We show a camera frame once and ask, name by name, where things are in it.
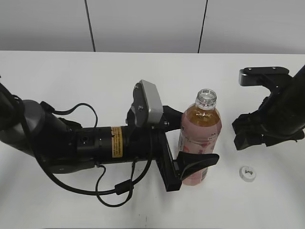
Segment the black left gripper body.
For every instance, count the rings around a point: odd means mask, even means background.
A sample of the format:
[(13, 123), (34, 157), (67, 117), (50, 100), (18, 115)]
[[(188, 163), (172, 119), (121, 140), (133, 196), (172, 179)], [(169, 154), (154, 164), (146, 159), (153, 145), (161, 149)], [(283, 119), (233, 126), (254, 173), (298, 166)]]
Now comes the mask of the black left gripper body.
[(133, 184), (139, 183), (144, 178), (154, 160), (158, 166), (166, 191), (178, 191), (182, 181), (178, 178), (173, 165), (173, 157), (166, 138), (166, 132), (162, 126), (162, 118), (160, 123), (156, 125), (147, 124), (143, 127), (136, 127), (134, 121), (133, 112), (128, 112), (126, 118), (128, 142), (125, 155), (131, 158), (137, 157), (142, 161), (146, 160), (147, 165), (142, 174), (132, 181)]

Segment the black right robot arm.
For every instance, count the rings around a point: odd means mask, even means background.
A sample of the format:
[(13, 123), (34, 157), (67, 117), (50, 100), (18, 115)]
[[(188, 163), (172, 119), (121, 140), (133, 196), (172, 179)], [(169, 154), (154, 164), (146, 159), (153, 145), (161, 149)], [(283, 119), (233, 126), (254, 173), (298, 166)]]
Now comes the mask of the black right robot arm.
[(284, 67), (246, 67), (239, 72), (241, 86), (263, 86), (270, 94), (252, 113), (233, 123), (237, 150), (264, 144), (274, 146), (305, 137), (305, 69), (290, 76)]

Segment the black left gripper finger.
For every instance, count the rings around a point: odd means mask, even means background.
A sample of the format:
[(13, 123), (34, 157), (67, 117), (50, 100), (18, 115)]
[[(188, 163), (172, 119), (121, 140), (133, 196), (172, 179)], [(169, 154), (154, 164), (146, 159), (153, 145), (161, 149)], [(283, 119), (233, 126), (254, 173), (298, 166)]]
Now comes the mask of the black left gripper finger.
[(218, 160), (218, 154), (191, 154), (180, 151), (174, 160), (174, 168), (178, 178), (183, 181), (202, 169), (216, 165)]
[(168, 105), (163, 106), (162, 126), (165, 132), (178, 130), (181, 128), (181, 119), (183, 113), (171, 108)]

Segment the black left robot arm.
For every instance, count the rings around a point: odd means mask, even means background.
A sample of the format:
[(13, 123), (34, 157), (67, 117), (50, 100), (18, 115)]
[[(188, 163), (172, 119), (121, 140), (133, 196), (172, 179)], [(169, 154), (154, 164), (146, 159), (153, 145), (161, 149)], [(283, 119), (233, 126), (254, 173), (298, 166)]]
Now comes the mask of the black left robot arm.
[(193, 173), (215, 165), (217, 154), (180, 152), (173, 159), (166, 133), (180, 128), (182, 113), (162, 105), (155, 84), (139, 81), (126, 125), (83, 128), (63, 118), (46, 102), (22, 100), (0, 88), (0, 140), (35, 157), (56, 184), (57, 174), (68, 174), (105, 164), (132, 161), (157, 163), (167, 191), (180, 189)]

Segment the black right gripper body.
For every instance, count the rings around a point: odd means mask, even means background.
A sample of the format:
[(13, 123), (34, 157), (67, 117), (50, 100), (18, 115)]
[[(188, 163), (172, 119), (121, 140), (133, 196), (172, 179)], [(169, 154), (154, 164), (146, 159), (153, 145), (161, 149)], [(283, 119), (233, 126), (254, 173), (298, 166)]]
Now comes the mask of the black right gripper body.
[(266, 97), (258, 110), (241, 114), (232, 123), (237, 150), (265, 144), (274, 146), (305, 138), (305, 104)]

